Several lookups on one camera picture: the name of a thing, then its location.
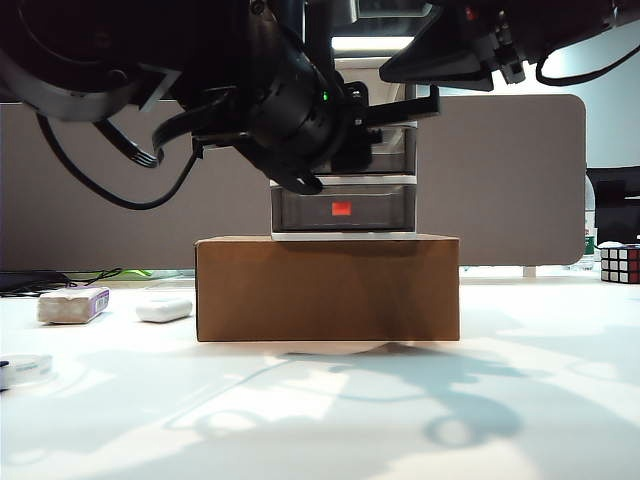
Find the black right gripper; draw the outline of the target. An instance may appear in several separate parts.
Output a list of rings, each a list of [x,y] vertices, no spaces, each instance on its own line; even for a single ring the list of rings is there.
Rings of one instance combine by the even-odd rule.
[[[490,92],[492,73],[525,80],[523,59],[503,8],[436,5],[413,40],[379,69],[387,82]]]

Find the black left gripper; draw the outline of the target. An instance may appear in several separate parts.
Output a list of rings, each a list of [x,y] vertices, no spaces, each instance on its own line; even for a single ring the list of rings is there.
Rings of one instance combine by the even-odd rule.
[[[382,128],[438,115],[440,98],[426,97],[371,105],[361,81],[317,70],[279,73],[270,85],[229,91],[218,98],[203,125],[194,129],[202,147],[232,147],[277,185],[297,194],[318,194],[317,170],[366,170]]]

